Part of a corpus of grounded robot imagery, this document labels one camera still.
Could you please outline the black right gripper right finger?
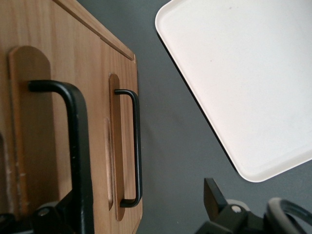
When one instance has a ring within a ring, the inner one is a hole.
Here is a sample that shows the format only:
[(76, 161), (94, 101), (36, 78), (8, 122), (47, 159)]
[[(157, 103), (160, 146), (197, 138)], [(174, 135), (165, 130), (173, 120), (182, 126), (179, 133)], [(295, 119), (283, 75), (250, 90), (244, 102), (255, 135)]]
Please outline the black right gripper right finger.
[(213, 178), (204, 179), (204, 206), (209, 217), (197, 234), (264, 234), (264, 220), (243, 202), (226, 200)]

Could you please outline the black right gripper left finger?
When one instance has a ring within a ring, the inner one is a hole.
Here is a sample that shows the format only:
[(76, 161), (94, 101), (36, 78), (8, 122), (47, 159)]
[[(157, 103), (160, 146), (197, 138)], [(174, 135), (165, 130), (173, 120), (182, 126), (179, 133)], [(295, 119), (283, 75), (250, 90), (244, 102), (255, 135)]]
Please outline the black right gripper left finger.
[(2, 234), (72, 234), (70, 226), (72, 192), (69, 192), (55, 206), (44, 205), (23, 220), (17, 220), (13, 214), (0, 215)]

